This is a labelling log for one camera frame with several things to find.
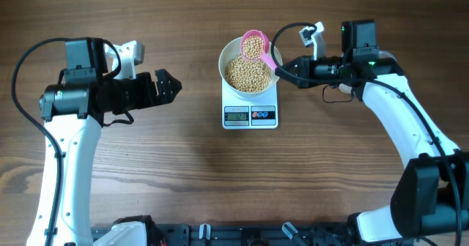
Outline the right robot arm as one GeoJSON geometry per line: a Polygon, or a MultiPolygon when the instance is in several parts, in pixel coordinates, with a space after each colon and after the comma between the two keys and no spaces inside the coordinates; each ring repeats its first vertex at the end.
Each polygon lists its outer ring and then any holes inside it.
{"type": "Polygon", "coordinates": [[[310,56],[275,63],[275,74],[300,89],[350,87],[373,111],[404,166],[387,206],[350,216],[354,243],[373,245],[452,232],[460,244],[468,229],[468,153],[432,121],[412,93],[404,70],[377,44],[373,20],[341,25],[340,56],[325,55],[320,23],[302,22],[310,56]]]}

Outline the pink plastic measuring scoop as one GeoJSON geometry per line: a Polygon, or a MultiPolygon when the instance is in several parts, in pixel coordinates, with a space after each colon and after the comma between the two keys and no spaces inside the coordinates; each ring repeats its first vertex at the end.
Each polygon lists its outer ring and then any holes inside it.
{"type": "Polygon", "coordinates": [[[247,31],[240,43],[240,51],[244,59],[249,61],[262,61],[272,71],[276,69],[276,63],[270,55],[270,41],[268,37],[259,30],[247,31]]]}

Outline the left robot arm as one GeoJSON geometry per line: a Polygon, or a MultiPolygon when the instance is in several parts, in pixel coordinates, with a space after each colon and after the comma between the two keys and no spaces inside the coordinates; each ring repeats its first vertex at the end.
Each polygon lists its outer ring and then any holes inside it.
{"type": "Polygon", "coordinates": [[[138,42],[114,46],[108,40],[64,39],[67,66],[59,82],[40,97],[45,167],[40,202],[28,245],[93,245],[89,217],[92,166],[105,113],[130,112],[172,103],[182,84],[165,69],[136,73],[143,61],[138,42]]]}

